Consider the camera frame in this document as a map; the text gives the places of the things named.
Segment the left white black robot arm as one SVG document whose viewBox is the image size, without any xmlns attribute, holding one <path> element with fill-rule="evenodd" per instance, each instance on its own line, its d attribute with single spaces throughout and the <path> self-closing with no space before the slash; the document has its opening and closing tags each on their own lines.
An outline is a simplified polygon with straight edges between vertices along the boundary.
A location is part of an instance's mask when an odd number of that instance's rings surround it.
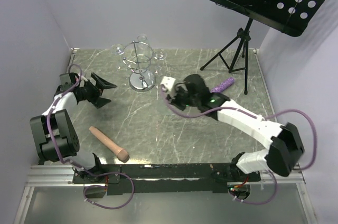
<svg viewBox="0 0 338 224">
<path fill-rule="evenodd" d="M 61 74 L 53 103 L 43 114 L 30 119 L 30 127 L 40 165 L 47 161 L 69 163 L 78 172 L 86 171 L 86 178 L 97 183 L 104 178 L 104 169 L 96 154 L 80 149 L 69 112 L 81 101 L 97 109 L 103 107 L 111 102 L 102 97 L 103 91 L 117 86 L 95 73 L 91 78 L 95 83 L 74 72 Z"/>
</svg>

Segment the clear wine glass front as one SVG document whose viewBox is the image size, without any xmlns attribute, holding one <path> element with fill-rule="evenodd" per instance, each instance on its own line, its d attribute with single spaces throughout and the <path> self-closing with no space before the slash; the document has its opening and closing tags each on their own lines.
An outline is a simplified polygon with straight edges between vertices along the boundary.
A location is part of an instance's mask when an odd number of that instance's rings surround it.
<svg viewBox="0 0 338 224">
<path fill-rule="evenodd" d="M 160 75 L 162 74 L 162 67 L 156 65 L 156 66 L 154 67 L 154 73 L 155 73 L 157 76 L 160 76 Z"/>
</svg>

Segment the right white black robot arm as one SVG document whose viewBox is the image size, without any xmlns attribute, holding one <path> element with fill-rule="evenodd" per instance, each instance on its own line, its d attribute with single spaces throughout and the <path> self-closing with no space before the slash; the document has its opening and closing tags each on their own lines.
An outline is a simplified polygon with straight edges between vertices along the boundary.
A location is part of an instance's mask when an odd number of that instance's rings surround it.
<svg viewBox="0 0 338 224">
<path fill-rule="evenodd" d="M 186 107 L 199 110 L 198 117 L 209 116 L 231 125 L 258 141 L 264 149 L 240 153 L 232 161 L 230 174 L 242 181 L 252 172 L 270 170 L 287 177 L 304 153 L 304 146 L 295 125 L 269 121 L 241 107 L 233 99 L 219 92 L 211 92 L 199 74 L 187 76 L 182 83 L 163 77 L 161 95 L 169 109 L 181 117 Z"/>
</svg>

